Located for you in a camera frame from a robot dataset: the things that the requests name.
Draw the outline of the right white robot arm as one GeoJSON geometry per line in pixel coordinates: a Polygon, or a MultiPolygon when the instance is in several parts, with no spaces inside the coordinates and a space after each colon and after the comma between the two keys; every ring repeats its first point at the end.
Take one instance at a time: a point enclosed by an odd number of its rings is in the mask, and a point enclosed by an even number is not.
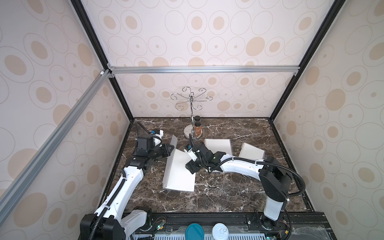
{"type": "Polygon", "coordinates": [[[305,181],[297,172],[270,156],[263,160],[251,160],[220,151],[213,153],[204,144],[195,146],[193,143],[187,145],[184,151],[191,157],[186,169],[192,174],[204,168],[209,173],[238,173],[260,181],[267,196],[261,224],[267,230],[277,224],[288,200],[306,190],[305,181]]]}

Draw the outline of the large white spiral notebook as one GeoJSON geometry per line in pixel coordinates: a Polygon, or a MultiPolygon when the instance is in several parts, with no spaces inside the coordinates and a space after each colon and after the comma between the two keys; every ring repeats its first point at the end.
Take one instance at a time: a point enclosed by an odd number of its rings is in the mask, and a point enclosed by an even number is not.
{"type": "Polygon", "coordinates": [[[175,147],[171,155],[167,157],[163,178],[163,189],[193,192],[195,190],[196,174],[191,174],[186,169],[186,164],[191,160],[190,156],[176,148],[178,139],[172,136],[171,145],[175,147]]]}

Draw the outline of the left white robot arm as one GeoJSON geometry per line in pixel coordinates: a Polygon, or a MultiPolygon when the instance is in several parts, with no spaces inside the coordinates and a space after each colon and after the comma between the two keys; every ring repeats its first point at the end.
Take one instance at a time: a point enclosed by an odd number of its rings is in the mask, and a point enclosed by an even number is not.
{"type": "Polygon", "coordinates": [[[151,149],[134,151],[122,169],[119,181],[93,213],[83,217],[80,223],[81,240],[128,240],[138,229],[152,227],[151,210],[137,208],[126,217],[124,210],[135,188],[144,178],[148,166],[154,161],[167,158],[175,147],[159,144],[151,149]]]}

